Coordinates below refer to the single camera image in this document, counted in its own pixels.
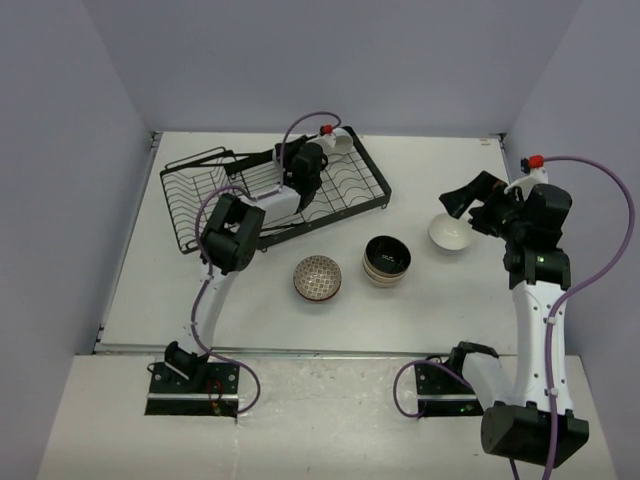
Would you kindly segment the brown lattice patterned bowl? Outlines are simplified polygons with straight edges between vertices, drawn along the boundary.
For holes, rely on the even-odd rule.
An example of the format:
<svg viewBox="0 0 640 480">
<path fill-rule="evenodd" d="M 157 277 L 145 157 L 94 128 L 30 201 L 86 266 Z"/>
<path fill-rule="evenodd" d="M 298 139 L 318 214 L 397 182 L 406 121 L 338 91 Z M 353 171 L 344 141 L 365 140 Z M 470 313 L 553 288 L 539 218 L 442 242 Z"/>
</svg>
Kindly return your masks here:
<svg viewBox="0 0 640 480">
<path fill-rule="evenodd" d="M 338 263 L 324 255 L 312 255 L 301 260 L 293 272 L 296 292 L 311 295 L 328 294 L 340 290 L 342 271 Z"/>
</svg>

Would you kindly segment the black glazed tan bowl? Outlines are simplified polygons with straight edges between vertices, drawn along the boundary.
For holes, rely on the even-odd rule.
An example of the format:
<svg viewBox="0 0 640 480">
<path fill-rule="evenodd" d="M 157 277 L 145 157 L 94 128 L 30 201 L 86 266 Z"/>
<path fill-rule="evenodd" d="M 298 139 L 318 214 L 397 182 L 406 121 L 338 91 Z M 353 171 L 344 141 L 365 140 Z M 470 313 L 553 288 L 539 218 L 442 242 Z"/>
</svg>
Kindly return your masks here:
<svg viewBox="0 0 640 480">
<path fill-rule="evenodd" d="M 409 269 L 411 252 L 399 239 L 380 235 L 372 238 L 364 250 L 364 264 L 375 274 L 395 278 Z"/>
</svg>

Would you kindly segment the tan bowl white inside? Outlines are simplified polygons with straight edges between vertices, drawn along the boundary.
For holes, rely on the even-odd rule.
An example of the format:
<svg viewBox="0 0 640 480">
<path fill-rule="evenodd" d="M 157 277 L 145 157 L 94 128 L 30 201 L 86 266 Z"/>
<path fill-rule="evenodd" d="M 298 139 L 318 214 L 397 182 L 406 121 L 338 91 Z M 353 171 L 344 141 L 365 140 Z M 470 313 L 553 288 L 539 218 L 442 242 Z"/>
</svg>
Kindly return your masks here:
<svg viewBox="0 0 640 480">
<path fill-rule="evenodd" d="M 374 286 L 375 288 L 380 288 L 380 289 L 391 289 L 391 288 L 397 288 L 399 285 L 401 285 L 401 281 L 400 282 L 379 282 L 376 281 L 375 279 L 370 279 L 368 281 L 372 286 Z"/>
</svg>

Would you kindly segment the tan bowl with branch motif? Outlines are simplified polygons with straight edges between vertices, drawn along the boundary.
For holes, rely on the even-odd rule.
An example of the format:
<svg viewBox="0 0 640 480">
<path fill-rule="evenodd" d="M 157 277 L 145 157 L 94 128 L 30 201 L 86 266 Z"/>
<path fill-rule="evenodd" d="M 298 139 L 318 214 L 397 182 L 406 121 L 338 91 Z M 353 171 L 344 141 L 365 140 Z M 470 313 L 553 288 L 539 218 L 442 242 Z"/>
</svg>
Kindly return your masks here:
<svg viewBox="0 0 640 480">
<path fill-rule="evenodd" d="M 394 275 L 383 275 L 380 274 L 377 271 L 368 269 L 367 266 L 364 266 L 364 273 L 365 275 L 370 279 L 375 279 L 376 281 L 379 282 L 400 282 L 407 274 L 406 271 L 401 272 L 399 274 L 394 274 Z"/>
</svg>

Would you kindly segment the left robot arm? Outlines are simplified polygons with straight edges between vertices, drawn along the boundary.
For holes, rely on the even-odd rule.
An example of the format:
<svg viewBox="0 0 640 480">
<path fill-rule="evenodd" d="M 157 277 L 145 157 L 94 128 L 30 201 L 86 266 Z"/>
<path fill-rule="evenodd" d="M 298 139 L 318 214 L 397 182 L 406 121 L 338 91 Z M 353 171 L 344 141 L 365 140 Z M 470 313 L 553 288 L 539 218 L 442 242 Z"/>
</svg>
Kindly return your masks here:
<svg viewBox="0 0 640 480">
<path fill-rule="evenodd" d="M 206 272 L 191 308 L 188 335 L 183 342 L 170 343 L 164 358 L 173 370 L 172 380 L 187 393 L 206 385 L 205 364 L 211 356 L 244 366 L 214 353 L 203 339 L 213 335 L 231 286 L 252 261 L 263 225 L 299 214 L 311 204 L 322 185 L 328 157 L 319 143 L 302 136 L 249 156 L 251 168 L 266 162 L 275 164 L 283 176 L 278 185 L 253 192 L 243 184 L 225 184 L 205 196 L 196 212 L 195 242 Z"/>
</svg>

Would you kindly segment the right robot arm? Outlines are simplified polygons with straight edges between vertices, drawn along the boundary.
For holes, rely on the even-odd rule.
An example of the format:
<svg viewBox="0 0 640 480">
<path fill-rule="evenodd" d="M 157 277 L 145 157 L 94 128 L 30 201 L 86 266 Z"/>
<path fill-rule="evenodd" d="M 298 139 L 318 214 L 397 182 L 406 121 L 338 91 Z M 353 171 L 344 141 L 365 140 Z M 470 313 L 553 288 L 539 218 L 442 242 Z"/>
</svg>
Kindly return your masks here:
<svg viewBox="0 0 640 480">
<path fill-rule="evenodd" d="M 445 363 L 447 383 L 476 395 L 485 453 L 550 474 L 589 438 L 589 424 L 576 418 L 567 385 L 561 314 L 571 268 L 558 243 L 572 198 L 542 179 L 510 186 L 483 171 L 439 200 L 450 216 L 468 214 L 473 230 L 504 241 L 517 320 L 514 379 L 493 348 L 460 342 Z"/>
</svg>

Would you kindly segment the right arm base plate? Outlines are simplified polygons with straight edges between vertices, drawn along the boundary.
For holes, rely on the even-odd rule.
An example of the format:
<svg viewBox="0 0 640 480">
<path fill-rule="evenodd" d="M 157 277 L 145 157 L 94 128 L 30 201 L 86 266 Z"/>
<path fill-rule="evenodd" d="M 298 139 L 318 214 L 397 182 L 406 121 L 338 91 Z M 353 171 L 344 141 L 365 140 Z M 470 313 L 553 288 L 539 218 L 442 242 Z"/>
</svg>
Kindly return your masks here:
<svg viewBox="0 0 640 480">
<path fill-rule="evenodd" d="M 484 410 L 473 390 L 446 370 L 449 370 L 449 362 L 435 357 L 414 366 L 419 417 L 482 416 Z"/>
</svg>

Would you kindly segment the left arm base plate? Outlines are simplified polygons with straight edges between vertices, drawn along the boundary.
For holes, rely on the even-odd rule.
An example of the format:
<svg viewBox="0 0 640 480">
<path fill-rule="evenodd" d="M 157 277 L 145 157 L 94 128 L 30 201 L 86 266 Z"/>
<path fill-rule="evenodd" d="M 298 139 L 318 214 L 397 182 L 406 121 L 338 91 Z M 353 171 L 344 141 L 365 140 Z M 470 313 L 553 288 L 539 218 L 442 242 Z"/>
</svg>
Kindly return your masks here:
<svg viewBox="0 0 640 480">
<path fill-rule="evenodd" d="M 151 374 L 146 416 L 228 417 L 239 410 L 239 368 L 229 363 L 206 363 L 193 380 L 164 362 L 149 364 Z"/>
</svg>

